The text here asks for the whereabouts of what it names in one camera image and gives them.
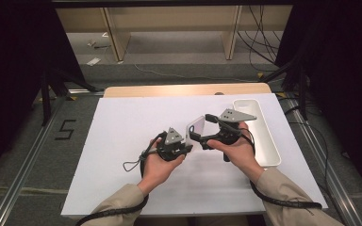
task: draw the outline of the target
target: white table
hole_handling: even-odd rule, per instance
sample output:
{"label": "white table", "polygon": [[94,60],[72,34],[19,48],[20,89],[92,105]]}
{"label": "white table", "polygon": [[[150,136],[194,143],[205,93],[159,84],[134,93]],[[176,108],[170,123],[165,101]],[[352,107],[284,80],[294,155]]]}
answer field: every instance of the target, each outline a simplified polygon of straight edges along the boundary
{"label": "white table", "polygon": [[[306,164],[284,113],[273,94],[102,98],[80,157],[61,215],[80,218],[126,183],[140,180],[139,168],[125,172],[123,162],[136,161],[151,138],[186,125],[206,113],[221,114],[234,100],[259,101],[281,155],[278,167],[324,208],[327,204]],[[180,217],[254,214],[264,211],[248,179],[218,151],[195,146],[168,181],[155,189],[141,215]]]}

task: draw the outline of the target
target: beige sleeve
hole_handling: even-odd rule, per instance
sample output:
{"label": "beige sleeve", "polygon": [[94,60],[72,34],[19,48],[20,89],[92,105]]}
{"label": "beige sleeve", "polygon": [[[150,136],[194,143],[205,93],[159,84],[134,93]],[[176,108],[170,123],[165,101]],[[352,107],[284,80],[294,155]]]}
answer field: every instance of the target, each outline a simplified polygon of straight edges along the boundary
{"label": "beige sleeve", "polygon": [[[101,202],[92,213],[105,211],[108,209],[132,207],[143,201],[143,194],[135,185],[125,185],[112,196]],[[133,225],[135,219],[140,215],[140,211],[117,215],[114,217],[98,218],[84,223],[82,226],[117,226],[117,225]]]}
{"label": "beige sleeve", "polygon": [[[282,201],[312,202],[310,197],[276,168],[263,172],[257,189],[264,195]],[[277,225],[342,225],[319,209],[296,209],[263,202],[271,222]]]}

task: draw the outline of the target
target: hand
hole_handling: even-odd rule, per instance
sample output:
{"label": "hand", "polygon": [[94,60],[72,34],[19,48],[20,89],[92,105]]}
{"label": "hand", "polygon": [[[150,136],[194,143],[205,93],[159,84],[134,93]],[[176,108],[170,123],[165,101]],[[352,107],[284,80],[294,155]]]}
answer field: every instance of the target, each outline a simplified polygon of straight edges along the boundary
{"label": "hand", "polygon": [[[160,142],[158,139],[152,148]],[[173,172],[185,159],[185,156],[181,154],[173,161],[167,162],[163,160],[157,153],[151,153],[148,155],[145,161],[145,168],[143,178],[138,184],[138,187],[142,191],[143,195],[146,196],[157,186],[163,184]]]}
{"label": "hand", "polygon": [[[251,138],[251,135],[247,131],[249,127],[245,122],[242,121],[239,123],[239,129],[242,129],[243,135]],[[237,142],[231,145],[226,145],[218,140],[211,139],[207,142],[207,145],[224,152],[230,161],[245,173],[254,184],[257,183],[257,180],[264,169],[258,165],[255,160],[253,147],[245,138],[240,137]]]}

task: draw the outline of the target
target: finger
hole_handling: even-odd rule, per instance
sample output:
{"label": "finger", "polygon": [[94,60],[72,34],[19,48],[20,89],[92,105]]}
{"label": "finger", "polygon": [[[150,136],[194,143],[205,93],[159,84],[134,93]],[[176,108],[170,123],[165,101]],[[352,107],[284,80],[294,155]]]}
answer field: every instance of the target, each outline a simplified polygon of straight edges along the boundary
{"label": "finger", "polygon": [[211,148],[223,151],[224,148],[227,146],[221,142],[219,142],[218,140],[215,139],[210,139],[207,141],[207,145],[210,146]]}
{"label": "finger", "polygon": [[161,141],[161,137],[159,137],[159,138],[155,141],[155,143],[152,144],[152,148],[155,148],[160,141]]}
{"label": "finger", "polygon": [[249,126],[245,123],[245,121],[239,122],[239,130],[242,132],[243,135],[247,136],[248,138],[251,137],[251,134],[249,133]]}
{"label": "finger", "polygon": [[178,167],[179,165],[181,165],[181,163],[184,161],[185,159],[185,155],[181,154],[179,155],[177,158],[175,158],[172,163],[175,167]]}

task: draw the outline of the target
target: metal rail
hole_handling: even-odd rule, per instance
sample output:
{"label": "metal rail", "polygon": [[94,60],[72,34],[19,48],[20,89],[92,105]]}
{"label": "metal rail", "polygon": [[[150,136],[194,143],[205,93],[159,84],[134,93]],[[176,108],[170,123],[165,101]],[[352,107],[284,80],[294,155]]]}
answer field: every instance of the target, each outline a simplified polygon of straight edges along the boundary
{"label": "metal rail", "polygon": [[[295,107],[298,105],[297,101],[291,100],[288,101],[290,107]],[[308,121],[305,121],[303,117],[297,112],[293,112],[293,116],[295,120],[299,123],[308,124]],[[345,223],[351,226],[360,226],[362,225],[362,219],[359,216],[357,209],[348,195],[348,192],[343,187],[342,183],[337,177],[337,174],[330,163],[330,161],[326,161],[326,151],[323,149],[318,139],[316,138],[313,130],[310,126],[301,125],[300,126],[309,146],[313,154],[315,155],[319,165],[321,166],[321,170],[325,173],[325,164],[327,163],[327,182],[329,188],[337,200],[337,204],[339,205],[339,209],[342,212],[342,215],[345,217]]]}
{"label": "metal rail", "polygon": [[5,197],[0,203],[0,226],[5,225],[8,216],[10,214],[10,211],[13,209],[14,204],[17,201],[17,198],[19,197],[19,194],[22,190],[23,185],[25,184],[25,181],[32,170],[34,163],[43,147],[43,144],[46,140],[47,134],[49,133],[53,121],[55,120],[55,116],[62,107],[65,97],[58,97],[55,100],[54,107],[53,107],[53,114],[51,119],[42,127],[42,129],[39,131],[37,138],[34,141],[34,144],[32,145],[27,157],[25,158],[24,163],[22,164],[22,167],[20,168],[19,172],[16,175],[16,178],[14,179],[13,183],[11,184],[10,188],[8,189],[8,192],[6,193]]}

